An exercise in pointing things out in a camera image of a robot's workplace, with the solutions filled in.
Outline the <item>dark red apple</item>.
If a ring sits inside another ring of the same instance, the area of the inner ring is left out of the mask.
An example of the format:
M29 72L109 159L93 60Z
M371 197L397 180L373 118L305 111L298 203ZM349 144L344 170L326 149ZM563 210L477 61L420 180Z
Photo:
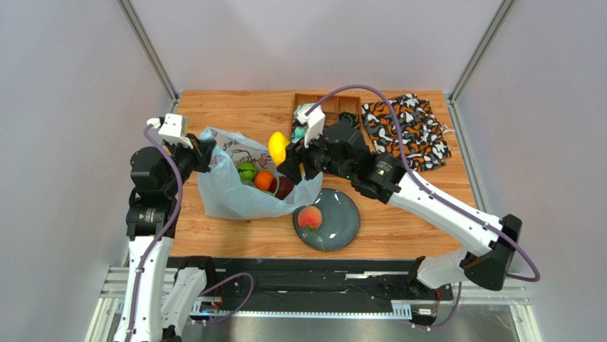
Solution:
M275 198L284 200L293 191L293 189L294 184L289 178L285 176L278 176L272 181L269 191L273 196L275 196Z

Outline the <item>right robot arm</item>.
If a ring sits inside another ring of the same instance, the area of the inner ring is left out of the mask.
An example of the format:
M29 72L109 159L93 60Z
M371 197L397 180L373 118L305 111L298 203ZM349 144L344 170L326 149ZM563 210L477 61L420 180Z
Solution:
M454 252L417 258L408 273L414 285L437 289L471 281L490 291L503 288L522 228L518 217L498 218L455 199L390 153L371 152L361 131L345 123L309 142L274 133L268 149L278 171L295 184L321 173L349 180L364 197L413 213L461 243Z

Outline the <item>orange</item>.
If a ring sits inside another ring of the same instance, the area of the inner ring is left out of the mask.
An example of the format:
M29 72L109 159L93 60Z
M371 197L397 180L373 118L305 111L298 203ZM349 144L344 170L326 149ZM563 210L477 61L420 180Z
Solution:
M268 170L262 170L254 178L254 186L258 190L268 192L274 180L275 176L272 172Z

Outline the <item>yellow mango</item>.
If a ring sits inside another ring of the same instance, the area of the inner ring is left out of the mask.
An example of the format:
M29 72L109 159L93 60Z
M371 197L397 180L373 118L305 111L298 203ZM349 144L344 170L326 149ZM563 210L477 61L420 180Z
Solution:
M268 151L276 166L285 162L286 149L290 144L291 141L281 132L275 132L269 138Z

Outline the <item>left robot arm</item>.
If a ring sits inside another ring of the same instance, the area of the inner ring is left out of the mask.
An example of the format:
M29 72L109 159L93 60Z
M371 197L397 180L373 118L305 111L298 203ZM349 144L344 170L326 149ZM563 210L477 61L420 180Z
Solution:
M180 214L182 186L194 172L208 172L214 140L189 134L191 146L156 144L130 159L134 188L125 218L129 272L125 303L114 341L180 341L199 293L214 280L208 256L187 257L178 266L168 296L165 272Z

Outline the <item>peach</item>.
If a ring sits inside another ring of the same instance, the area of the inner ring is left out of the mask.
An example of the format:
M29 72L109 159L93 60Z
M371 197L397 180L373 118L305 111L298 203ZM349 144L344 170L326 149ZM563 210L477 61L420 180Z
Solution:
M296 215L296 223L300 228L319 229L322 225L323 217L319 208L307 206Z

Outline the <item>light blue cartoon plastic bag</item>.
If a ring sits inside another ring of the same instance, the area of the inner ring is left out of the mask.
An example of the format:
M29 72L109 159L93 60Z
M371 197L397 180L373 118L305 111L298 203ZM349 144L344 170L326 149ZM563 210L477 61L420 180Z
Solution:
M241 133L230 133L210 126L199 137L203 140L212 138L217 143L212 151L211 171L197 174L199 193L208 216L235 220L281 217L312 204L321 191L321 174L298 183L285 199L245 185L237 171L237 165L241 162L250 162L259 171L281 174L271 160L267 147Z

